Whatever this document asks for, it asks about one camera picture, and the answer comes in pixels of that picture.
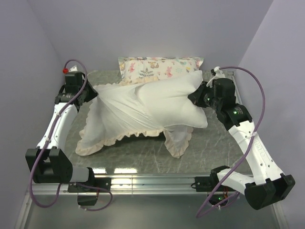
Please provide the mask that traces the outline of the plain white pillow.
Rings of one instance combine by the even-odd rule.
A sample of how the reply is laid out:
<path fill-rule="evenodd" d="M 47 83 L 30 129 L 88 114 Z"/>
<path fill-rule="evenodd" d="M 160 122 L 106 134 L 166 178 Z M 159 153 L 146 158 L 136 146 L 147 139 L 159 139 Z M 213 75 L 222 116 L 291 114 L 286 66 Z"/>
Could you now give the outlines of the plain white pillow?
<path fill-rule="evenodd" d="M 195 128 L 208 126 L 205 112 L 194 105 L 188 95 L 203 82 L 203 72 L 195 71 L 184 76 L 145 83 L 136 94 L 148 114 L 160 125 L 186 125 Z"/>

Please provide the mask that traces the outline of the white pillow with cream ruffle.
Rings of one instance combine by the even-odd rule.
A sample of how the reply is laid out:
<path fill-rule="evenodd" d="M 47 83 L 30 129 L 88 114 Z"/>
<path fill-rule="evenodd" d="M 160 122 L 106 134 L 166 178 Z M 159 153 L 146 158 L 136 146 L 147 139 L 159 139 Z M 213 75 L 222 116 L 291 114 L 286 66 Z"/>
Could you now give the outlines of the white pillow with cream ruffle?
<path fill-rule="evenodd" d="M 172 157 L 180 158 L 189 146 L 193 128 L 185 125 L 166 127 L 150 114 L 137 96 L 137 89 L 156 81 L 157 77 L 145 77 L 94 86 L 98 96 L 89 107 L 76 154 L 92 155 L 124 137 L 157 137 L 163 133 L 166 149 Z"/>

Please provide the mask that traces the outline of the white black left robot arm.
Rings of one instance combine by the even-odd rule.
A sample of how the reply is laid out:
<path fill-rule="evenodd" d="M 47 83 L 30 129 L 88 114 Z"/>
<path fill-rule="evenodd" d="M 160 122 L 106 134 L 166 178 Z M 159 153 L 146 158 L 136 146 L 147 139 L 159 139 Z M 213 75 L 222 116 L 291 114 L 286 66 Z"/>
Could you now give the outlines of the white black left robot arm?
<path fill-rule="evenodd" d="M 49 126 L 34 149 L 25 155 L 31 171 L 30 182 L 74 183 L 79 182 L 85 192 L 95 189 L 96 180 L 88 167 L 75 167 L 64 153 L 67 135 L 80 107 L 98 93 L 85 80 L 82 72 L 65 74 L 65 84 L 55 97 L 54 111 Z"/>

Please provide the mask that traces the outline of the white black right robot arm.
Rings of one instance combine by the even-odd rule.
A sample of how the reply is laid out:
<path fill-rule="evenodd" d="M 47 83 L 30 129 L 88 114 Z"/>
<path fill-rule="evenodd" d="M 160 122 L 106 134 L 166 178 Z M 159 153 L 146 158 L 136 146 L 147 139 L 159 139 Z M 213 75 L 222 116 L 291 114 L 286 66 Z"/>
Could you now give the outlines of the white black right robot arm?
<path fill-rule="evenodd" d="M 247 108 L 236 102 L 234 82 L 227 78 L 202 82 L 188 98 L 196 106 L 215 111 L 217 119 L 240 147 L 252 172 L 250 177 L 237 173 L 238 164 L 233 168 L 217 167 L 211 170 L 207 179 L 196 177 L 193 188 L 212 194 L 227 187 L 243 194 L 255 210 L 285 199 L 294 187 L 295 179 L 285 175 L 266 150 Z"/>

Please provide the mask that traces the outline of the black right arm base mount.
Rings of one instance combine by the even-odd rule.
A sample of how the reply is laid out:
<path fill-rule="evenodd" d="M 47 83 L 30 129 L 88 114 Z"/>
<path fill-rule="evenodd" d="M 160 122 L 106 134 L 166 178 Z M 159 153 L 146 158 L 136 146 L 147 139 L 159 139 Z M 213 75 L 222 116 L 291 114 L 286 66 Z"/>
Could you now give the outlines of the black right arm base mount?
<path fill-rule="evenodd" d="M 196 192 L 206 192 L 209 195 L 216 184 L 217 182 L 214 183 L 211 177 L 195 177 L 194 182 L 191 184 L 191 188 L 195 189 Z M 217 191 L 208 200 L 208 203 L 211 205 L 211 209 L 213 209 L 214 205 L 219 204 L 219 202 L 225 199 L 226 201 L 217 206 L 217 208 L 221 210 L 233 204 L 239 198 L 239 195 L 240 194 L 237 194 L 232 188 L 220 185 Z"/>

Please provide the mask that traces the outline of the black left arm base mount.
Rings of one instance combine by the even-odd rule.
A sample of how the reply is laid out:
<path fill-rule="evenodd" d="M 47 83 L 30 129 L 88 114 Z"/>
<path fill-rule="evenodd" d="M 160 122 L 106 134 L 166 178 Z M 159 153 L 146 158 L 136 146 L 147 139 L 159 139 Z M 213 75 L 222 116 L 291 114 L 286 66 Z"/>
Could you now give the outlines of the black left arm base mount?
<path fill-rule="evenodd" d="M 77 204 L 79 208 L 96 212 L 106 209 L 110 206 L 113 200 L 111 192 L 112 179 L 109 177 L 98 177 L 87 182 L 74 182 L 68 185 L 67 192 L 77 194 Z M 108 202 L 98 208 L 92 208 L 97 205 L 98 198 L 101 194 L 109 194 Z"/>

